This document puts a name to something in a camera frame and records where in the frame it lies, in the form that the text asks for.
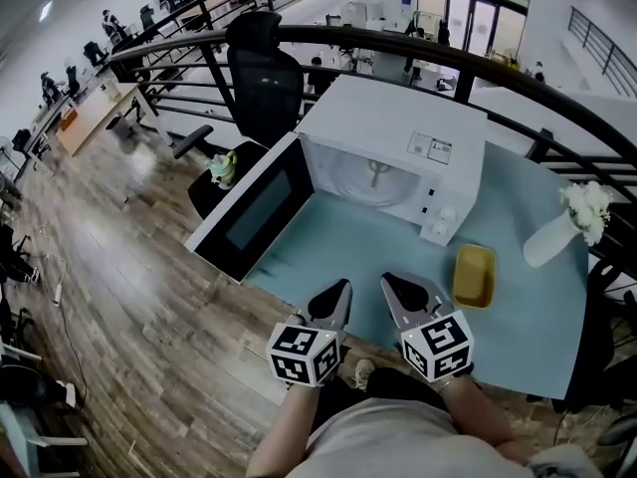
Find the green yellow sippy cup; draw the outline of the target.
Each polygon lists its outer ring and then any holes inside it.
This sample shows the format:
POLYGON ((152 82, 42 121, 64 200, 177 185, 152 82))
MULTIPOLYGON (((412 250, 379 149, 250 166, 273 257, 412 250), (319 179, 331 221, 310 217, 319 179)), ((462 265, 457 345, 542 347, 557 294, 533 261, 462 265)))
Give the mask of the green yellow sippy cup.
POLYGON ((211 174, 211 181, 222 190, 230 190, 234 185, 235 170, 238 155, 235 150, 226 154, 215 154, 206 161, 206 167, 211 174))

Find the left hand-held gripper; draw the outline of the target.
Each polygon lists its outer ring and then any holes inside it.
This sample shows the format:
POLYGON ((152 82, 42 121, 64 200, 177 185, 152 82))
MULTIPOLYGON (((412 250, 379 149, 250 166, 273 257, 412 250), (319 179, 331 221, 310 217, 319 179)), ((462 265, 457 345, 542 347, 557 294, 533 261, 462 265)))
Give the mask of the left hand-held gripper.
POLYGON ((352 296, 348 280, 335 280, 275 325, 266 347, 275 378, 309 387, 324 384, 342 361, 352 296))

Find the long wooden top desk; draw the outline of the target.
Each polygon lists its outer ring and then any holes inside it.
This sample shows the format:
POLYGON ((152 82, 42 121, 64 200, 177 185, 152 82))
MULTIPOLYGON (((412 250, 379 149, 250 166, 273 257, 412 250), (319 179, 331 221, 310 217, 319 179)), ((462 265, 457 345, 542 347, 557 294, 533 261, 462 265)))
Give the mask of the long wooden top desk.
POLYGON ((234 18, 243 12, 256 10, 260 0, 206 0, 205 11, 197 5, 176 18, 176 22, 184 30, 206 28, 211 24, 214 29, 226 27, 234 18))

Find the light blue top table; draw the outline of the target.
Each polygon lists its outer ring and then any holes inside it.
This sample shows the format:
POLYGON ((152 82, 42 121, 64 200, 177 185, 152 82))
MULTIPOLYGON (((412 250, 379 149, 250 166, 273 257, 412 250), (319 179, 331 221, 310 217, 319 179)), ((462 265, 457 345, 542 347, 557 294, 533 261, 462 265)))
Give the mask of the light blue top table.
POLYGON ((579 348, 586 307, 588 249, 573 240, 541 267, 523 247, 561 211, 563 179, 495 144, 485 148, 477 202, 447 246, 374 208, 320 192, 311 197, 249 275, 256 286, 296 305, 340 278, 353 287, 348 331, 392 348, 395 324, 383 296, 384 272, 408 272, 452 290, 459 247, 492 249, 494 297, 465 316, 475 337, 475 377, 502 388, 561 399, 579 348))

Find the grey waste bin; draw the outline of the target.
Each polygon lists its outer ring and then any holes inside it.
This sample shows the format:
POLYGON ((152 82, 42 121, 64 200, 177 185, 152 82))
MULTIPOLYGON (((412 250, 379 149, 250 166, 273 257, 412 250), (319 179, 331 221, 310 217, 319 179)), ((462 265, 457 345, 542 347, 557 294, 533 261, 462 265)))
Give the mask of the grey waste bin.
POLYGON ((106 130, 119 140, 127 140, 133 132, 129 122, 121 115, 113 117, 106 125, 106 130))

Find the black metal railing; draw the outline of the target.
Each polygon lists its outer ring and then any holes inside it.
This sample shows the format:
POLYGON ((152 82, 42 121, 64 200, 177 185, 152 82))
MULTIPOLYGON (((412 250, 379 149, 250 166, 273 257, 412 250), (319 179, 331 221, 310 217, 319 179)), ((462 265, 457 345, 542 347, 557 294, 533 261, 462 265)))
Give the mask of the black metal railing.
MULTIPOLYGON (((111 70, 122 83, 140 83, 141 96, 136 99, 137 102, 149 104, 150 112, 156 113, 158 107, 154 104, 155 101, 166 99, 166 88, 185 86, 186 83, 180 76, 190 66, 187 63, 145 64, 144 58, 154 53, 166 56, 178 48, 189 52, 197 50, 202 59, 198 65, 208 69, 213 78, 210 88, 220 92, 220 105, 230 113, 226 118, 227 122, 235 124, 234 84, 227 61, 229 45, 226 29, 213 30, 207 26, 198 32, 180 38, 169 37, 160 42, 149 41, 149 35, 143 33, 137 39, 116 46, 110 61, 111 70)), ((416 39, 405 34, 350 26, 284 25, 281 22, 279 39, 280 45, 298 42, 339 46, 347 50, 359 48, 451 67, 459 72, 452 91, 452 99, 458 104, 468 106, 471 103, 473 83, 481 79, 495 83, 557 114, 592 135, 610 148, 611 154, 582 155, 570 146, 550 139, 544 131, 534 130, 497 111, 487 112, 489 121, 532 140, 531 160, 539 164, 546 163, 553 172, 579 181, 597 180, 619 194, 619 201, 610 205, 610 221, 601 241, 592 247, 592 254, 621 268, 626 275, 637 281, 637 144, 605 118, 527 75, 517 74, 492 61, 479 59, 447 46, 432 42, 418 45, 416 39)), ((317 101, 318 97, 304 89, 301 109, 303 103, 317 101)))

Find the person's black trousers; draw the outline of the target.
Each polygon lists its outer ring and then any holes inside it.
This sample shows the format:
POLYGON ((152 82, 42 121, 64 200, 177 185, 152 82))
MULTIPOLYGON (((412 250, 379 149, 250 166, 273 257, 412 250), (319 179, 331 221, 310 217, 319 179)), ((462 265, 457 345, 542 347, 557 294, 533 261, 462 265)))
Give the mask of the person's black trousers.
POLYGON ((335 376, 320 389, 318 408, 312 431, 316 431, 334 415, 371 398, 420 401, 445 412, 442 396, 429 385, 395 368, 376 368, 366 390, 350 387, 335 376))

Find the white microwave oven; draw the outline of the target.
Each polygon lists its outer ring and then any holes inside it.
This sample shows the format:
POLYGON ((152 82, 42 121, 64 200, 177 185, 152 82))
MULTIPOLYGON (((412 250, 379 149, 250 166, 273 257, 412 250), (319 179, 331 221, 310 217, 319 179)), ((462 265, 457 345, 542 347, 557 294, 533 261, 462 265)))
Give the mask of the white microwave oven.
POLYGON ((410 222, 422 239, 445 246, 477 201, 486 133, 483 112, 448 97, 340 76, 234 184, 186 247, 231 279, 244 280, 314 195, 351 201, 331 182, 337 151, 418 175, 403 203, 365 206, 410 222))

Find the person's light shoe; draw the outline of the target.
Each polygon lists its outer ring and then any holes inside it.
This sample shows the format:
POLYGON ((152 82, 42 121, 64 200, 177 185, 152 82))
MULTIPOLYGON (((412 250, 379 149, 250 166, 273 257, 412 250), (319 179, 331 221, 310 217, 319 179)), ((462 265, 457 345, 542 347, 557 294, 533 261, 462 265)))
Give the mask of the person's light shoe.
POLYGON ((359 360, 354 370, 354 387, 358 390, 366 391, 369 378, 375 371, 375 365, 369 358, 359 360))

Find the clear plastic plate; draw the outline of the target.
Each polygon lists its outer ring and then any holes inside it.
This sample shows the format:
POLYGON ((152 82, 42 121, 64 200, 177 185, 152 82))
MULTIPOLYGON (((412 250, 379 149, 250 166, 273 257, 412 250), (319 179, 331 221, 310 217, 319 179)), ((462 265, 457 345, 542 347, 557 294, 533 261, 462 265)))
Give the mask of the clear plastic plate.
POLYGON ((335 153, 329 174, 339 195, 377 208, 403 203, 420 180, 412 172, 344 151, 335 153))

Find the white flower bouquet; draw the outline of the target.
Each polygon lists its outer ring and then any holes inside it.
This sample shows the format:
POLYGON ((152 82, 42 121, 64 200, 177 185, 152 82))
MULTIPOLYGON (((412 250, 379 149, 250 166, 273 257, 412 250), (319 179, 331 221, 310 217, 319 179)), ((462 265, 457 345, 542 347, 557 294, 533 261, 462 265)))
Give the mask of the white flower bouquet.
POLYGON ((586 244, 598 244, 610 221, 612 194, 597 181, 571 183, 560 189, 562 203, 567 207, 572 224, 582 234, 586 244))

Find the glass entrance door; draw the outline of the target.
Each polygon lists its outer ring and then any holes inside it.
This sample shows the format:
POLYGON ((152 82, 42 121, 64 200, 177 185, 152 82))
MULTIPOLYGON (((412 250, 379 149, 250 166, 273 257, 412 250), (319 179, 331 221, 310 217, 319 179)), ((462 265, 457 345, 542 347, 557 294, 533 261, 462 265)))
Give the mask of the glass entrance door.
POLYGON ((447 23, 453 48, 506 61, 522 43, 531 0, 418 0, 418 11, 447 23))

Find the black mesh office chair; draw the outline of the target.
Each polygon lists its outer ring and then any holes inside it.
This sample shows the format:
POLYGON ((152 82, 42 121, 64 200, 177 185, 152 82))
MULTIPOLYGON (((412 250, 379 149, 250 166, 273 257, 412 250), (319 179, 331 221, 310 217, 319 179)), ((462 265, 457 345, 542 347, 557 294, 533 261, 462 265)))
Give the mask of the black mesh office chair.
POLYGON ((587 299, 575 366, 564 399, 552 402, 557 413, 578 413, 587 406, 622 406, 637 401, 637 352, 618 363, 619 346, 637 344, 637 298, 631 292, 619 302, 606 290, 621 270, 600 260, 587 279, 587 299))
MULTIPOLYGON (((227 61, 234 84, 234 120, 247 140, 234 149, 237 155, 234 184, 252 169, 288 132, 295 129, 301 109, 304 75, 299 62, 280 50, 279 24, 274 12, 255 12, 236 18, 226 29, 227 61)), ((213 127, 205 124, 182 139, 173 156, 195 148, 208 159, 226 154, 207 141, 213 127)), ((205 219, 230 190, 211 181, 206 169, 189 187, 188 196, 205 219)))

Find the black stair railing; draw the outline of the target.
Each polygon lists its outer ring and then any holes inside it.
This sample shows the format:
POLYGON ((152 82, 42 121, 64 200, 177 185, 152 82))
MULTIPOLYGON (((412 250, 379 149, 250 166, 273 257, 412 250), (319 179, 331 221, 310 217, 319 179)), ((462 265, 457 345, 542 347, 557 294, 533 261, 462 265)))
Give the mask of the black stair railing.
POLYGON ((637 99, 637 65, 606 33, 574 7, 567 31, 618 95, 637 99))

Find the person's left forearm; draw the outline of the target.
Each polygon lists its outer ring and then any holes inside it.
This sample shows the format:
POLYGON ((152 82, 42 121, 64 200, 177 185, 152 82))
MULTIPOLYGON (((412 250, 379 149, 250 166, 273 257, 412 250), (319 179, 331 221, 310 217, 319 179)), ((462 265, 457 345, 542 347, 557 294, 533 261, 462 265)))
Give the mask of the person's left forearm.
POLYGON ((286 478, 304 460, 320 389, 292 385, 250 459, 246 478, 286 478))

